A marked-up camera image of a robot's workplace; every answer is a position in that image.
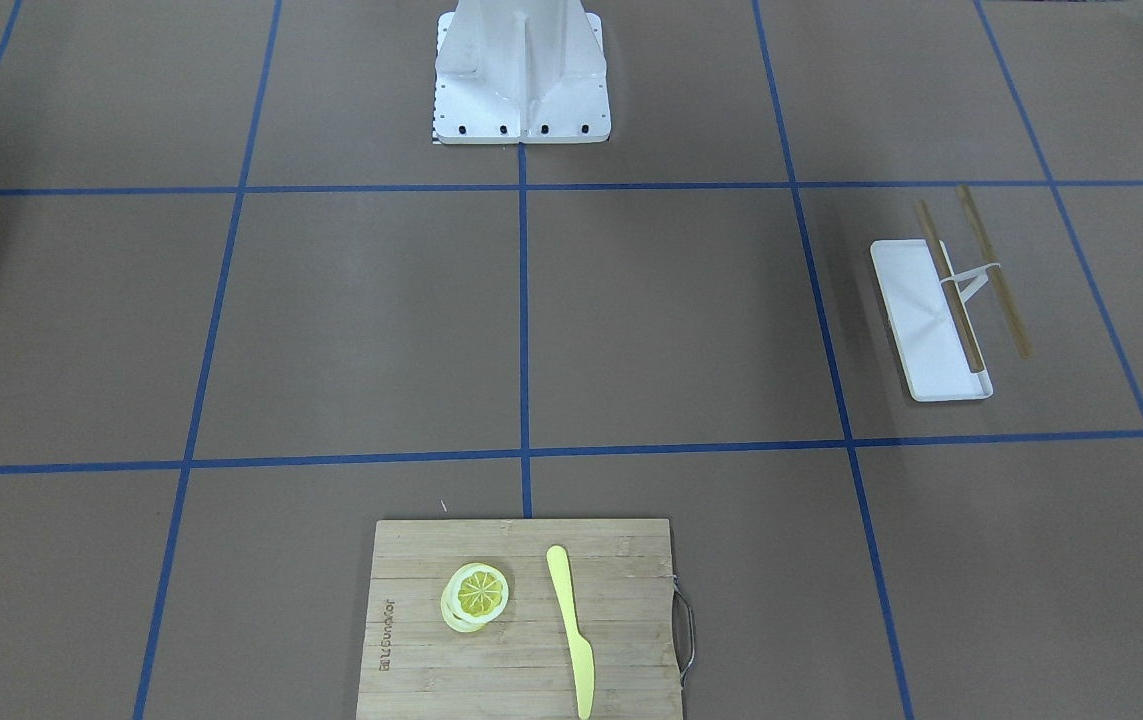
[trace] white plastic tray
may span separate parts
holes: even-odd
[[[993,384],[988,370],[972,373],[967,365],[927,241],[879,240],[869,251],[909,394],[919,402],[991,397]]]

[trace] bamboo cutting board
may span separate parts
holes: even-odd
[[[567,547],[593,645],[594,719],[681,720],[668,520],[382,520],[375,527],[359,720],[570,719],[572,656],[544,552]],[[439,598],[466,562],[504,574],[504,613],[475,633]]]

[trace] plastic knife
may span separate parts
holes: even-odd
[[[572,648],[572,674],[575,675],[575,705],[580,720],[589,720],[593,712],[593,646],[580,633],[575,618],[575,592],[572,591],[572,561],[567,560],[567,547],[554,544],[544,553],[549,563],[549,577],[553,578],[553,592],[558,595],[558,609],[562,610],[562,624],[567,630],[567,646]]]

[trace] brown floor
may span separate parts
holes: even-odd
[[[1143,717],[1143,0],[589,1],[526,149],[451,6],[0,0],[0,717],[352,717],[375,520],[523,514],[672,519],[690,719]],[[1036,355],[919,405],[958,182]]]

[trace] toy lemon slice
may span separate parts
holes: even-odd
[[[475,633],[507,605],[507,579],[483,562],[456,570],[442,589],[442,619],[458,633]]]

